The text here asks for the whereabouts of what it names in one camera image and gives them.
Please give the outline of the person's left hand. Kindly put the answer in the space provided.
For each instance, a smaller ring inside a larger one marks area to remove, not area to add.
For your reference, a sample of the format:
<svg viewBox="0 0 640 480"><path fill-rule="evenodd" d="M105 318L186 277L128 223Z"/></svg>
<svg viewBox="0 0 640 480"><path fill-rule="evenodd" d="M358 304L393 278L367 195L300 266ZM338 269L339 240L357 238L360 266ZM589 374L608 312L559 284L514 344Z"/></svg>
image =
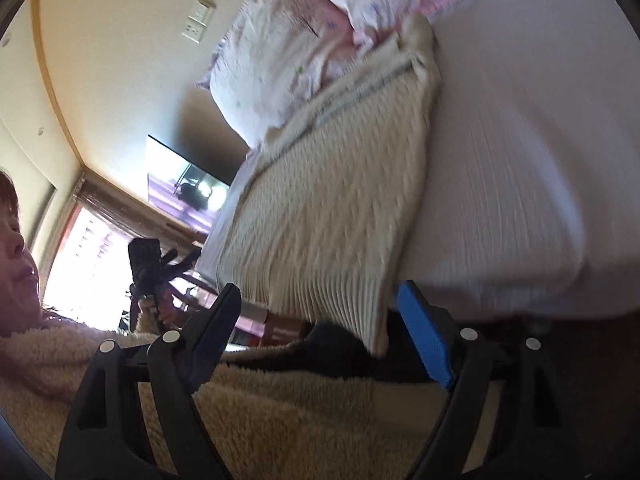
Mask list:
<svg viewBox="0 0 640 480"><path fill-rule="evenodd" d="M189 313L174 305L178 292L173 288L165 289L156 299L143 299L141 312L134 329L137 333L161 335L166 330L182 327L189 319Z"/></svg>

